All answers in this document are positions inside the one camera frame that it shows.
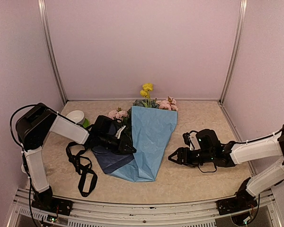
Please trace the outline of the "blue wrapping paper sheet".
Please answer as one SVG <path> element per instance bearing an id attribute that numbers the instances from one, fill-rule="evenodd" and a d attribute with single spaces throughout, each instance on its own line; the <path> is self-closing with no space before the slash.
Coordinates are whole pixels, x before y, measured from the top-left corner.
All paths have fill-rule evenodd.
<path id="1" fill-rule="evenodd" d="M 133 106 L 132 141 L 136 152 L 117 155 L 114 149 L 94 147 L 92 152 L 102 171 L 130 182 L 155 181 L 177 119 L 175 111 Z"/>

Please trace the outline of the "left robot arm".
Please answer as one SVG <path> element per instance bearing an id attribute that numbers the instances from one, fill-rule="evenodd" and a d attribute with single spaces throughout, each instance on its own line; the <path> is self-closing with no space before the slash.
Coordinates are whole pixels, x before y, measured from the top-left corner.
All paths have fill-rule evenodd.
<path id="1" fill-rule="evenodd" d="M 28 175 L 30 186 L 37 200 L 46 210 L 53 210 L 57 200 L 47 180 L 42 149 L 50 133 L 65 137 L 71 142 L 66 148 L 67 157 L 80 175 L 78 190 L 82 197 L 88 197 L 95 189 L 98 176 L 92 163 L 81 164 L 84 153 L 94 148 L 108 151 L 112 157 L 122 156 L 121 163 L 133 159 L 136 148 L 126 130 L 117 120 L 100 115 L 96 121 L 84 128 L 43 103 L 27 105 L 29 111 L 16 122 L 17 135 L 12 138 L 22 149 L 23 169 Z"/>

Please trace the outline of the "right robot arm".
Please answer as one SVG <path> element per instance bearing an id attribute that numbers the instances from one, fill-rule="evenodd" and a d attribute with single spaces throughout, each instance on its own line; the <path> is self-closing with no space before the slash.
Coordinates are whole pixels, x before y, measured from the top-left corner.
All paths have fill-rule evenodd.
<path id="1" fill-rule="evenodd" d="M 284 181 L 284 125 L 277 132 L 244 142 L 229 141 L 222 144 L 215 131 L 210 129 L 196 131 L 195 138 L 199 149 L 195 149 L 190 133 L 184 133 L 186 147 L 178 148 L 169 155 L 168 160 L 192 168 L 205 163 L 213 163 L 215 168 L 228 168 L 252 160 L 278 157 L 270 167 L 241 184 L 232 200 L 237 210 L 244 209 L 262 191 Z"/>

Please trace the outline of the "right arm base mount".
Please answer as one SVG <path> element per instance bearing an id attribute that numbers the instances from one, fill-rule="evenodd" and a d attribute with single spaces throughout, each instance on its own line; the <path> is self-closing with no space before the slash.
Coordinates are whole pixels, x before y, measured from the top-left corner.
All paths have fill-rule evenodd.
<path id="1" fill-rule="evenodd" d="M 216 204 L 219 215 L 226 215 L 256 207 L 258 205 L 258 202 L 255 197 L 231 197 L 218 200 Z"/>

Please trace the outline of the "yellow fake flower stem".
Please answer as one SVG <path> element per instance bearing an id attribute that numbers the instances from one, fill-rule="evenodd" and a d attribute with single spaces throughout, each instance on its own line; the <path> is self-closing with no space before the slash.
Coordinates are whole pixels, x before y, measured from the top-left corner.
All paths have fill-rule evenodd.
<path id="1" fill-rule="evenodd" d="M 152 83 L 145 83 L 142 85 L 142 90 L 140 91 L 140 95 L 145 99 L 146 107 L 151 107 L 151 94 L 153 91 Z"/>

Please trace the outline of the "pale pink fake flower stem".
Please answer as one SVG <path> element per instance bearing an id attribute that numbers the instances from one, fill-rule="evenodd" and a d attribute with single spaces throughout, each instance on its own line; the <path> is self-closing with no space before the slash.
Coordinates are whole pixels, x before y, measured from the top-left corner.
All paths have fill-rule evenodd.
<path id="1" fill-rule="evenodd" d="M 158 108 L 162 110 L 178 111 L 177 101 L 170 96 L 165 100 L 157 100 L 156 104 L 158 105 Z"/>

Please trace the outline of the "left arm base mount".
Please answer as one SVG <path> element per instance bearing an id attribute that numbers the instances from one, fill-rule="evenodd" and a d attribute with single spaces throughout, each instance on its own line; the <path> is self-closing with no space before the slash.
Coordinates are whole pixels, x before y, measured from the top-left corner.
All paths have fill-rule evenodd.
<path id="1" fill-rule="evenodd" d="M 57 215 L 69 216 L 73 206 L 73 201 L 51 197 L 49 199 L 34 198 L 32 207 Z"/>

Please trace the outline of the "blue fake flower bunch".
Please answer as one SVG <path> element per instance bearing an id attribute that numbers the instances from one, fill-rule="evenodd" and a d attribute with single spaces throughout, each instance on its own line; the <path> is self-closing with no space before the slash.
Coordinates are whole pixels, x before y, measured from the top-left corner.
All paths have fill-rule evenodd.
<path id="1" fill-rule="evenodd" d="M 137 99 L 133 102 L 133 106 L 139 106 L 139 107 L 146 107 L 146 108 L 158 108 L 159 104 L 156 103 L 156 99 Z"/>

